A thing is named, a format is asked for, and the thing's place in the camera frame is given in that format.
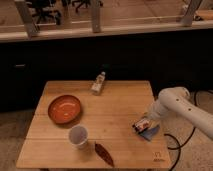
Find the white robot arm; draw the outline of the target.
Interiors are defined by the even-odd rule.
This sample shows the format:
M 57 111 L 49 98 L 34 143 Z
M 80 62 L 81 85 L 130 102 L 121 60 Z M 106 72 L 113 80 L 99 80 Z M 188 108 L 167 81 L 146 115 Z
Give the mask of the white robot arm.
M 162 89 L 147 110 L 146 116 L 150 120 L 159 120 L 170 111 L 175 112 L 213 140 L 213 114 L 196 107 L 189 98 L 190 93 L 185 87 Z

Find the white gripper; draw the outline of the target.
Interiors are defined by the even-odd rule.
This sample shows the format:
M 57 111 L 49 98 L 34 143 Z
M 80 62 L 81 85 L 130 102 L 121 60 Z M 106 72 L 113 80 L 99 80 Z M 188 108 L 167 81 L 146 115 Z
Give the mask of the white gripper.
M 164 107 L 159 101 L 153 102 L 147 110 L 146 117 L 152 126 L 157 126 L 163 117 Z

